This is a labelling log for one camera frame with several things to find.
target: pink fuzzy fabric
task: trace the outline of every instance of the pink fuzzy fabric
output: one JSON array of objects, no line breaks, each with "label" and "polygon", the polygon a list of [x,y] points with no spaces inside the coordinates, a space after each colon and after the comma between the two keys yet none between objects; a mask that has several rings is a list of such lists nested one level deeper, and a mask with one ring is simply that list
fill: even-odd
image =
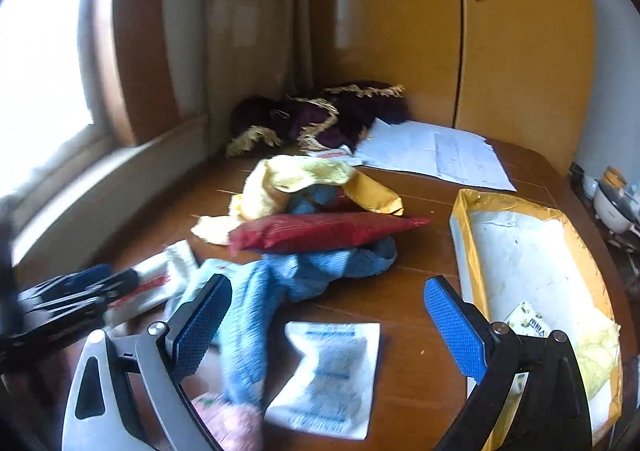
[{"label": "pink fuzzy fabric", "polygon": [[212,393],[191,401],[225,451],[260,451],[262,414],[250,404],[226,404]]}]

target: white packet with blue text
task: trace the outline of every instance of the white packet with blue text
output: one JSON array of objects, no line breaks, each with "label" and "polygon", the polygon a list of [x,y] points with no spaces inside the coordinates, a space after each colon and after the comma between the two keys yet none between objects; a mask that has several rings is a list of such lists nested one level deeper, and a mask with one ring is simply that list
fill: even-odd
[{"label": "white packet with blue text", "polygon": [[264,419],[306,433],[364,439],[380,324],[291,321],[285,334],[302,360]]}]

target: curtain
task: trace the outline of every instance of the curtain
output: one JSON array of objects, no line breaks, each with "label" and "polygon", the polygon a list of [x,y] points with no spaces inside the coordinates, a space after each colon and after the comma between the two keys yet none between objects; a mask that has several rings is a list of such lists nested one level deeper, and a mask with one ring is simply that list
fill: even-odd
[{"label": "curtain", "polygon": [[212,151],[228,141],[239,100],[312,86],[308,27],[308,0],[206,0]]}]

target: window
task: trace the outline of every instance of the window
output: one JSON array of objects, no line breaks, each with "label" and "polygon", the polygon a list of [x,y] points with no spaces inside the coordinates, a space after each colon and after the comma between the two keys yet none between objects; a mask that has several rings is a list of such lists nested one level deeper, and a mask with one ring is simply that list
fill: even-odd
[{"label": "window", "polygon": [[113,147],[95,148],[107,132],[83,85],[79,31],[91,27],[81,20],[90,1],[0,3],[0,197],[19,200],[18,228]]}]

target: wooden cabinet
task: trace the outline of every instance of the wooden cabinet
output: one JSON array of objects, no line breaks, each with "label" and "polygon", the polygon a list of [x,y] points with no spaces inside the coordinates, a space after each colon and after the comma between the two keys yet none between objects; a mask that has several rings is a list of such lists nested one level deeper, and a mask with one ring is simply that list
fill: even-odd
[{"label": "wooden cabinet", "polygon": [[514,142],[564,174],[591,92],[592,0],[464,0],[455,127]]},{"label": "wooden cabinet", "polygon": [[592,0],[309,5],[316,85],[402,84],[418,121],[514,142],[561,173],[569,167],[591,91]]},{"label": "wooden cabinet", "polygon": [[417,121],[453,125],[461,0],[309,0],[317,86],[402,84]]}]

